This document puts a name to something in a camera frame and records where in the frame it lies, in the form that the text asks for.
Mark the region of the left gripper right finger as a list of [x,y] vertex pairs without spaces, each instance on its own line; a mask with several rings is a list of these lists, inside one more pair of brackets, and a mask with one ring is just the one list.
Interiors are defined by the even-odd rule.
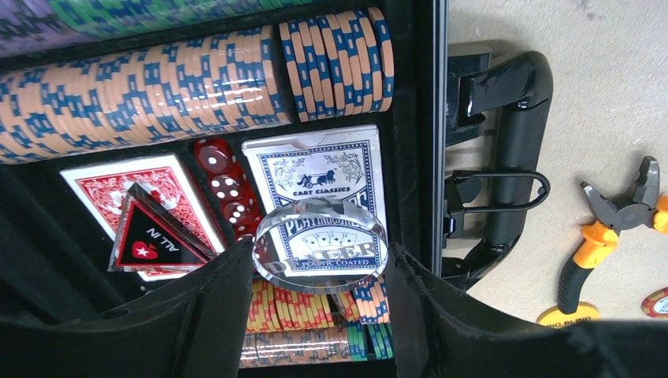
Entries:
[[385,269],[400,377],[664,377],[667,325],[549,328],[484,304],[394,244]]

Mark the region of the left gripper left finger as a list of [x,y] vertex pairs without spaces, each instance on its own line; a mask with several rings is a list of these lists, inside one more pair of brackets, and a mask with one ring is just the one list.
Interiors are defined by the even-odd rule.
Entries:
[[4,377],[234,377],[251,301],[253,243],[92,321],[1,324]]

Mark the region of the clear acrylic dealer button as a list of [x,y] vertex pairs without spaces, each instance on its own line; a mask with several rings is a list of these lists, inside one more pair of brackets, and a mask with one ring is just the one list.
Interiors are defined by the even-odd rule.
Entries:
[[252,258],[271,284],[331,295],[367,284],[385,270],[388,238],[380,220],[353,202],[307,198],[268,213]]

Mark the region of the blue playing card deck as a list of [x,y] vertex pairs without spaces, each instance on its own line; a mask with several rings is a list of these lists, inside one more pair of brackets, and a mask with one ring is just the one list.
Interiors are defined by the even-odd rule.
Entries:
[[380,133],[373,124],[254,139],[242,152],[267,213],[298,200],[334,198],[386,223]]

